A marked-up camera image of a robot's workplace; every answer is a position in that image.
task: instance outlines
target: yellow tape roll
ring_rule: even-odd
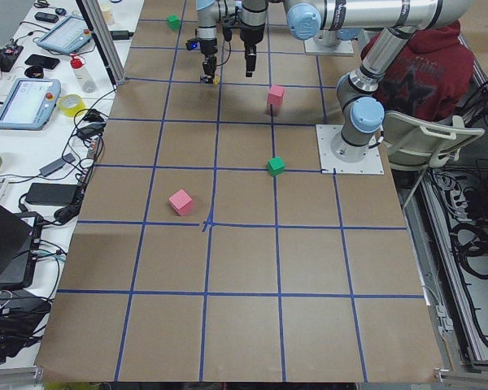
[[[58,100],[58,108],[66,116],[74,118],[78,113],[78,116],[83,115],[87,107],[80,95],[65,95]]]

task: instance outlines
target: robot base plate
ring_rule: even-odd
[[[336,46],[319,45],[313,38],[303,42],[306,54],[334,55],[337,57],[352,57],[355,53],[351,41],[339,41]]]
[[[360,162],[345,162],[336,157],[331,150],[331,141],[342,130],[342,125],[317,124],[318,150],[320,151],[320,167],[322,173],[383,175],[380,153],[377,148],[369,149]],[[370,145],[376,143],[373,136]]]

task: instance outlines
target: red cap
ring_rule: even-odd
[[[79,58],[77,58],[75,54],[71,54],[71,57],[72,57],[71,59],[72,69],[79,69],[83,66],[83,62]]]

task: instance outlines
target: cube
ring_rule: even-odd
[[[194,201],[188,195],[184,189],[180,189],[173,195],[171,195],[168,200],[172,208],[180,215],[187,215],[194,208]]]
[[[268,161],[268,171],[271,176],[276,176],[284,171],[285,164],[280,157],[272,158]]]
[[[278,107],[284,100],[285,88],[280,85],[273,85],[268,92],[268,104]]]
[[[168,15],[166,21],[168,22],[168,27],[171,28],[173,31],[178,30],[181,26],[181,21],[179,20],[177,15]]]

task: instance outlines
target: black laptop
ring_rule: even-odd
[[[0,290],[21,289],[33,282],[40,219],[37,213],[13,214],[0,206]]]

